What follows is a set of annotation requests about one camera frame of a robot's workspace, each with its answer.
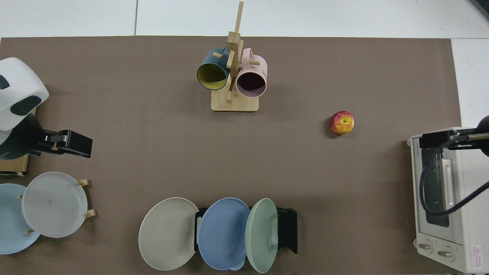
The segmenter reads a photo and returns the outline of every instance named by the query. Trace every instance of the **red apple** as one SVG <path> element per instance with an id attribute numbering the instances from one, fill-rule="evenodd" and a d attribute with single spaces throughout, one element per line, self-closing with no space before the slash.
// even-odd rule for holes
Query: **red apple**
<path id="1" fill-rule="evenodd" d="M 335 113 L 330 120 L 331 130 L 338 135 L 346 134 L 353 129 L 355 124 L 353 116 L 347 111 Z"/>

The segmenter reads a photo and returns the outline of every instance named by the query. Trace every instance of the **blue plate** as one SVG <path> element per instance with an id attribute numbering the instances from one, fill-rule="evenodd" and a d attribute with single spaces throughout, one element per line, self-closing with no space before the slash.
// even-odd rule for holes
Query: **blue plate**
<path id="1" fill-rule="evenodd" d="M 237 270 L 243 266 L 249 212 L 249 207 L 236 198 L 218 200 L 205 212 L 197 241 L 202 259 L 210 267 Z"/>
<path id="2" fill-rule="evenodd" d="M 25 234 L 31 228 L 22 215 L 22 199 L 25 187 L 13 183 L 0 184 L 0 254 L 12 254 L 29 247 L 39 233 Z"/>

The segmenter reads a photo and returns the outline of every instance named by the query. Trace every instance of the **white table surface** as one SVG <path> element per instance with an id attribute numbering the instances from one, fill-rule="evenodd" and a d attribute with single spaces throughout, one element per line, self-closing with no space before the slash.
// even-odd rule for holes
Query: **white table surface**
<path id="1" fill-rule="evenodd" d="M 0 37 L 227 36 L 238 2 L 1 0 Z M 489 20 L 469 0 L 245 0 L 240 32 L 450 38 L 462 126 L 476 126 L 489 115 Z"/>

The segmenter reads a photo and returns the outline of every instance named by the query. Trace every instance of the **brown table mat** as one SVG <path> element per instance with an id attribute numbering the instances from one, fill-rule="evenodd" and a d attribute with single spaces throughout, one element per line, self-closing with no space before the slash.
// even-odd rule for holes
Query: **brown table mat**
<path id="1" fill-rule="evenodd" d="M 98 215 L 73 235 L 41 236 L 0 255 L 2 274 L 162 274 L 139 254 L 147 211 L 169 197 L 198 207 L 264 197 L 298 211 L 299 254 L 280 250 L 269 274 L 447 274 L 419 255 L 406 140 L 460 126 L 450 40 L 244 38 L 268 63 L 256 113 L 216 113 L 196 79 L 225 37 L 3 38 L 0 58 L 26 62 L 50 97 L 45 129 L 94 140 L 91 159 L 43 154 L 47 171 L 89 178 Z M 355 127 L 336 137 L 328 118 Z M 199 253 L 170 274 L 236 274 Z M 239 274 L 255 274 L 249 263 Z"/>

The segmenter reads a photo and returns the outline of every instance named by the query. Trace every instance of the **green plate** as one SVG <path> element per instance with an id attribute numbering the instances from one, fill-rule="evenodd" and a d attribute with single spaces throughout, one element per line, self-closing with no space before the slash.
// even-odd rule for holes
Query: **green plate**
<path id="1" fill-rule="evenodd" d="M 260 273 L 267 272 L 278 250 L 278 215 L 271 199 L 262 199 L 251 209 L 244 243 L 251 266 Z"/>

